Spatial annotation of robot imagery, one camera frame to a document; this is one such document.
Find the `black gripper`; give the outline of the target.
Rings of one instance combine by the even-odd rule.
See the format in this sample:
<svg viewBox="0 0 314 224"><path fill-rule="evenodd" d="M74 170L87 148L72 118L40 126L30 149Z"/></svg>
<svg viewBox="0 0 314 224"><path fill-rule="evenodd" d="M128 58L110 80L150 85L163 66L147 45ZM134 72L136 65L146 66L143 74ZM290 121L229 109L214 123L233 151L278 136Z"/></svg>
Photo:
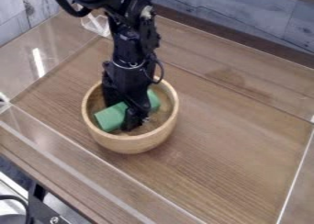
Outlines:
<svg viewBox="0 0 314 224"><path fill-rule="evenodd" d="M120 102L127 104L122 124L123 131L138 128L148 116L151 104L147 90L155 83L156 65L152 61L143 61L139 65L103 62L102 91L106 106Z"/></svg>

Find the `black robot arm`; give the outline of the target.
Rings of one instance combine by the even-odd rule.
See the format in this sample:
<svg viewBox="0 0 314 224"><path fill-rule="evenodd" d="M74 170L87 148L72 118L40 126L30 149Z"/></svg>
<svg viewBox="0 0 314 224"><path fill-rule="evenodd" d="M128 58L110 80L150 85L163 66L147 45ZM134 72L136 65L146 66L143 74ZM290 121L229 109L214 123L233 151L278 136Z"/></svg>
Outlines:
<svg viewBox="0 0 314 224"><path fill-rule="evenodd" d="M147 90L155 82L160 36L152 0L74 0L102 9L112 33L112 58L103 63L102 90L107 106L127 104L122 129L134 130L148 117Z"/></svg>

